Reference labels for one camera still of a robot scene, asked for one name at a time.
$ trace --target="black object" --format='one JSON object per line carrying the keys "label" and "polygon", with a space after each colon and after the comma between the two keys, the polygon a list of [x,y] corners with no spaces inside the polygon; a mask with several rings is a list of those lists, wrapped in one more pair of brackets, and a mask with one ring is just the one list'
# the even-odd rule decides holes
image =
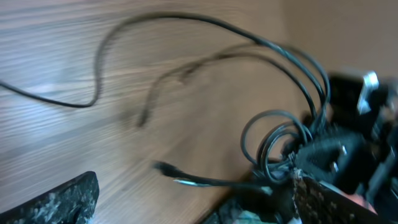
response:
{"label": "black object", "polygon": [[379,84],[376,74],[332,72],[330,86],[331,123],[357,131],[372,141],[380,140],[384,124],[380,112],[387,104],[389,91],[387,86]]}
{"label": "black object", "polygon": [[1,223],[84,224],[93,218],[100,188],[96,174],[85,172],[0,214]]}
{"label": "black object", "polygon": [[194,186],[194,187],[234,187],[239,189],[260,189],[260,183],[254,182],[233,182],[228,180],[218,180],[205,177],[199,177],[182,172],[177,167],[166,162],[156,162],[154,168],[158,169],[166,177],[174,178],[174,181]]}
{"label": "black object", "polygon": [[332,126],[300,148],[295,166],[317,180],[323,180],[347,194],[370,179],[377,160],[363,135]]}

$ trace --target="power cord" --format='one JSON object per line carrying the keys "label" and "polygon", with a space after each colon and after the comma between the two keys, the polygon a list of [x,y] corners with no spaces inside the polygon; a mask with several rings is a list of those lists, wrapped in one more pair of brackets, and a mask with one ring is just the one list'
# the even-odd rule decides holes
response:
{"label": "power cord", "polygon": [[[12,86],[2,80],[0,80],[0,86],[4,87],[10,91],[13,91],[15,93],[18,93],[20,95],[26,96],[28,98],[32,98],[35,100],[43,101],[46,103],[51,103],[55,105],[60,105],[60,106],[66,106],[66,107],[72,107],[72,108],[87,108],[93,106],[98,99],[100,98],[101,94],[101,86],[102,86],[102,69],[103,69],[103,63],[104,63],[104,58],[105,58],[105,53],[107,50],[107,46],[111,40],[113,40],[120,31],[122,31],[125,27],[134,25],[137,23],[145,22],[145,21],[152,21],[155,19],[188,19],[188,20],[194,20],[194,21],[202,21],[206,22],[209,24],[216,25],[218,27],[222,27],[226,30],[229,30],[235,34],[241,35],[249,40],[251,40],[254,44],[262,47],[267,47],[268,49],[271,49],[284,58],[286,58],[288,61],[293,63],[297,68],[299,68],[307,77],[308,79],[314,84],[315,89],[318,92],[318,95],[320,97],[321,101],[321,108],[319,115],[317,115],[315,106],[313,104],[313,101],[311,99],[311,96],[309,95],[307,89],[304,87],[304,85],[297,80],[297,78],[286,68],[278,64],[277,62],[273,61],[272,59],[265,57],[263,55],[256,55],[252,53],[226,53],[222,52],[220,54],[216,54],[214,57],[209,57],[209,58],[204,58],[203,60],[199,62],[193,62],[189,63],[187,65],[184,65],[180,68],[176,68],[175,70],[172,70],[168,73],[163,74],[161,77],[159,77],[158,80],[154,82],[152,85],[150,92],[147,97],[147,103],[141,113],[141,118],[138,122],[139,126],[143,126],[146,121],[148,120],[149,113],[151,111],[151,108],[154,106],[155,99],[159,95],[159,85],[162,83],[163,80],[165,80],[167,77],[173,75],[174,73],[177,72],[185,72],[183,75],[180,77],[181,81],[186,81],[189,76],[198,68],[202,67],[204,64],[215,61],[215,60],[221,60],[221,59],[228,59],[228,58],[236,58],[236,57],[246,57],[246,58],[258,58],[259,60],[265,61],[270,63],[271,65],[275,66],[279,70],[281,70],[283,73],[285,73],[303,92],[305,95],[305,98],[308,102],[308,105],[310,107],[311,115],[312,115],[312,123],[309,127],[304,126],[297,118],[295,118],[292,114],[286,111],[281,111],[281,110],[271,110],[271,111],[264,111],[259,114],[257,114],[255,117],[253,117],[247,125],[245,125],[243,129],[243,133],[241,136],[241,149],[245,157],[252,162],[257,169],[259,169],[271,182],[275,184],[283,184],[286,180],[289,179],[289,175],[285,178],[282,179],[276,179],[272,171],[273,170],[285,170],[286,167],[289,167],[289,164],[292,163],[292,160],[294,159],[294,155],[285,157],[283,161],[280,163],[276,164],[268,164],[268,157],[269,153],[275,144],[275,142],[281,138],[282,136],[285,135],[291,135],[293,136],[296,140],[300,141],[302,144],[308,143],[308,140],[312,140],[312,137],[315,136],[320,130],[322,130],[325,125],[326,125],[326,106],[330,102],[330,84],[329,84],[329,79],[327,77],[326,72],[322,68],[322,66],[311,56],[306,54],[305,52],[302,52],[296,48],[289,47],[289,46],[283,46],[275,44],[269,40],[266,40],[262,37],[259,37],[255,34],[252,34],[248,31],[245,31],[243,29],[240,29],[236,26],[233,26],[231,24],[228,24],[227,22],[221,21],[219,19],[215,19],[209,16],[203,16],[199,14],[192,14],[192,13],[185,13],[185,12],[153,12],[153,13],[148,13],[148,14],[143,14],[141,16],[136,16],[132,17],[129,19],[126,19],[122,23],[118,24],[115,26],[106,36],[105,38],[101,41],[99,47],[97,48],[97,51],[95,53],[95,60],[94,60],[94,79],[95,79],[95,85],[94,85],[94,96],[92,100],[87,103],[87,104],[73,104],[73,103],[66,103],[66,102],[61,102],[61,101],[56,101],[56,100],[51,100],[49,98],[45,98],[39,95],[35,95],[33,93],[26,92],[24,90],[21,90],[20,88],[17,88],[15,86]],[[325,86],[325,92],[322,89],[321,84],[319,81],[315,78],[315,76],[310,72],[310,70],[292,53],[299,55],[303,59],[307,60],[310,64],[312,64],[317,71],[320,73],[322,79],[323,79],[323,84]],[[257,160],[254,160],[248,153],[246,149],[246,136],[248,134],[248,131],[250,127],[259,119],[266,117],[266,116],[285,116],[288,117],[289,119],[292,120],[291,124],[283,124],[278,126],[275,130],[273,130],[271,133],[269,133],[261,143],[259,150],[257,152]],[[289,127],[291,125],[294,125],[298,131],[289,131]],[[177,181],[182,183],[182,184],[188,184],[190,185],[201,185],[207,186],[207,185],[216,185],[216,186],[230,186],[230,187],[252,187],[253,184],[243,184],[243,183],[234,183],[234,182],[228,182],[225,180],[215,180],[215,179],[206,179],[203,177],[197,177],[193,175],[188,175],[183,172],[180,172],[177,168],[173,168],[170,166],[167,166],[163,164],[162,166],[158,166],[157,168],[160,169],[163,174],[167,175],[170,172],[167,172],[165,170],[174,170],[172,172],[173,176],[178,174],[178,176],[175,176],[177,178]]]}

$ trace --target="black cable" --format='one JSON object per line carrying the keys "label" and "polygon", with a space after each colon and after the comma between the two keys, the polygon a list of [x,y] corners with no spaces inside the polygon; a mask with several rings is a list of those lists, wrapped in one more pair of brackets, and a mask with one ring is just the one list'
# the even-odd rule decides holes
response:
{"label": "black cable", "polygon": [[263,155],[263,150],[265,150],[266,148],[264,147],[264,144],[269,140],[269,139],[274,139],[275,135],[278,135],[280,132],[287,130],[288,127],[291,127],[292,125],[294,125],[292,122],[285,122],[282,123],[278,126],[276,126],[274,129],[270,130],[268,132],[268,134],[264,137],[264,139],[261,141],[259,148],[257,150],[257,166],[259,169],[263,169],[263,167],[261,167],[261,161],[264,159],[262,157]]}
{"label": "black cable", "polygon": [[308,61],[314,68],[318,71],[318,73],[321,75],[323,84],[325,86],[325,92],[326,92],[326,97],[324,100],[321,99],[321,112],[318,117],[315,118],[313,123],[310,126],[310,130],[312,133],[316,134],[317,132],[321,131],[324,129],[327,119],[326,119],[326,107],[328,103],[330,102],[331,98],[331,90],[330,90],[330,82],[328,78],[328,74],[325,71],[325,69],[320,65],[318,61],[316,61],[311,55],[308,53],[293,47],[289,45],[283,45],[284,48],[287,50],[301,56],[304,58],[306,61]]}
{"label": "black cable", "polygon": [[269,170],[269,166],[268,166],[268,157],[269,157],[269,154],[271,153],[271,149],[274,147],[275,143],[278,141],[279,138],[286,136],[286,135],[291,135],[294,138],[298,137],[297,133],[295,133],[293,131],[281,131],[278,134],[276,134],[274,138],[267,139],[265,141],[264,147],[266,148],[266,150],[262,151],[264,159],[261,161],[261,167],[263,168],[263,171],[265,172],[268,179],[274,184],[283,184],[290,179],[289,176],[287,176],[283,179],[276,179],[271,174],[271,172]]}
{"label": "black cable", "polygon": [[280,71],[282,71],[284,74],[286,74],[302,91],[302,93],[304,94],[304,97],[306,98],[308,105],[310,107],[310,111],[312,116],[315,118],[317,116],[317,111],[315,109],[315,105],[313,103],[313,100],[308,92],[308,90],[306,89],[306,87],[303,85],[302,82],[300,82],[287,68],[285,68],[284,66],[282,66],[281,64],[279,64],[278,62],[276,62],[275,60],[266,57],[264,55],[261,54],[255,54],[255,53],[249,53],[249,52],[234,52],[234,53],[225,53],[227,50],[231,50],[231,49],[237,49],[237,48],[241,48],[243,47],[242,45],[237,45],[234,47],[229,47],[226,50],[222,50],[221,53],[217,53],[214,54],[214,56],[212,57],[207,57],[207,58],[203,58],[201,60],[198,60],[196,62],[190,62],[187,63],[185,65],[182,65],[181,67],[175,68],[163,75],[161,75],[151,86],[150,90],[149,90],[149,94],[147,96],[146,99],[146,105],[144,107],[144,109],[142,110],[139,122],[138,122],[138,126],[143,126],[147,119],[150,116],[150,112],[152,111],[153,107],[155,106],[155,101],[159,95],[159,85],[161,83],[161,81],[171,75],[173,75],[174,73],[178,73],[181,71],[182,72],[182,76],[180,78],[181,82],[185,82],[186,79],[190,78],[190,74],[194,73],[196,70],[198,70],[200,67],[204,66],[205,64],[207,64],[208,62],[214,62],[214,61],[219,61],[219,60],[224,60],[224,59],[231,59],[231,58],[238,58],[238,57],[244,57],[244,58],[256,58],[259,59],[263,62],[267,62],[270,63],[271,65],[275,66],[276,68],[278,68]]}
{"label": "black cable", "polygon": [[324,92],[319,85],[318,81],[316,78],[311,74],[311,72],[296,58],[294,57],[291,53],[288,51],[284,50],[283,48],[279,47],[277,44],[272,43],[271,41],[268,41],[266,39],[263,39],[261,37],[258,37],[248,31],[245,31],[243,29],[240,29],[234,25],[228,24],[227,22],[221,21],[219,19],[215,19],[209,16],[203,16],[199,14],[192,14],[192,13],[185,13],[185,12],[153,12],[153,13],[148,13],[144,14],[141,16],[136,16],[132,17],[129,19],[126,19],[125,21],[121,22],[117,26],[115,26],[107,35],[106,37],[101,41],[99,44],[99,47],[96,51],[95,54],[95,61],[94,61],[94,77],[95,77],[95,85],[94,85],[94,97],[93,99],[87,103],[87,104],[73,104],[73,103],[65,103],[61,101],[56,101],[56,100],[51,100],[42,96],[38,96],[32,93],[28,93],[24,90],[21,90],[20,88],[14,87],[8,83],[5,83],[4,81],[0,80],[0,86],[7,88],[8,90],[14,91],[18,94],[21,94],[23,96],[39,100],[39,101],[44,101],[47,103],[53,103],[55,105],[60,105],[60,106],[67,106],[67,107],[72,107],[72,108],[86,108],[93,106],[99,99],[100,93],[101,93],[101,74],[102,74],[102,66],[103,66],[103,59],[104,59],[104,53],[106,52],[106,46],[109,43],[110,40],[113,39],[113,37],[116,36],[116,34],[123,30],[125,27],[145,21],[152,21],[155,19],[165,19],[165,18],[171,18],[171,19],[189,19],[189,20],[194,20],[194,21],[202,21],[202,22],[207,22],[219,27],[222,27],[226,30],[229,30],[231,32],[234,32],[235,34],[241,35],[243,37],[246,37],[253,42],[255,42],[257,45],[262,45],[265,47],[268,47],[278,54],[281,54],[283,57],[286,59],[290,60],[296,67],[298,67],[301,71],[303,71],[304,74],[311,80],[311,82],[315,85],[315,88],[317,89],[318,94],[320,95],[320,98],[323,98]]}
{"label": "black cable", "polygon": [[286,165],[289,165],[289,164],[291,164],[291,161],[284,160],[282,162],[275,162],[275,163],[268,164],[268,166],[273,168],[273,169],[277,169],[277,168],[280,168],[280,167],[283,167],[283,166],[286,166]]}
{"label": "black cable", "polygon": [[234,187],[234,188],[261,188],[261,184],[251,182],[233,182],[228,180],[218,180],[206,177],[199,177],[182,172],[177,167],[166,162],[156,162],[154,168],[158,169],[164,176],[172,177],[175,181],[181,184],[191,185],[196,187]]}
{"label": "black cable", "polygon": [[291,113],[287,112],[287,111],[282,111],[282,110],[269,110],[269,111],[263,111],[257,115],[255,115],[253,118],[251,118],[248,123],[245,125],[245,127],[243,128],[242,131],[242,135],[241,135],[241,150],[243,155],[253,164],[257,164],[256,160],[254,160],[249,153],[246,150],[246,138],[248,135],[248,131],[251,128],[251,126],[259,119],[264,118],[266,116],[285,116],[289,119],[292,120],[292,122],[294,123],[294,125],[296,126],[296,128],[298,129],[302,139],[303,139],[303,143],[307,143],[308,142],[308,138],[307,138],[307,127],[305,127],[295,116],[293,116]]}

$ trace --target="wood grain surface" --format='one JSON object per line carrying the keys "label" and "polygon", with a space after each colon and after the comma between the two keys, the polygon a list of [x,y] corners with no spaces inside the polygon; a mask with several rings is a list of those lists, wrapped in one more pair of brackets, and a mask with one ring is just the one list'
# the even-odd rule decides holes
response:
{"label": "wood grain surface", "polygon": [[[94,52],[127,17],[197,12],[284,42],[281,7],[264,0],[3,0],[0,79],[56,100],[86,103],[93,94]],[[93,170],[100,186],[95,223],[193,223],[206,215],[226,189],[178,185],[154,171],[152,161],[239,179],[250,166],[239,148],[245,122],[271,108],[298,112],[297,88],[258,60],[212,63],[187,85],[169,78],[151,120],[143,128],[136,123],[162,73],[245,41],[200,22],[146,22],[113,42],[102,96],[91,108],[64,108],[0,89],[0,212]],[[277,123],[256,126],[251,153]]]}

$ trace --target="cable plug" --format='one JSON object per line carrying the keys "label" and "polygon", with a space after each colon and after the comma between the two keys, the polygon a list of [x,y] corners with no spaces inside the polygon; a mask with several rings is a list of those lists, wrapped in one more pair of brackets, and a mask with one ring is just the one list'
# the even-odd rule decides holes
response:
{"label": "cable plug", "polygon": [[154,168],[160,170],[160,172],[166,177],[173,178],[184,178],[184,172],[180,171],[177,167],[168,164],[166,162],[157,161],[154,164]]}

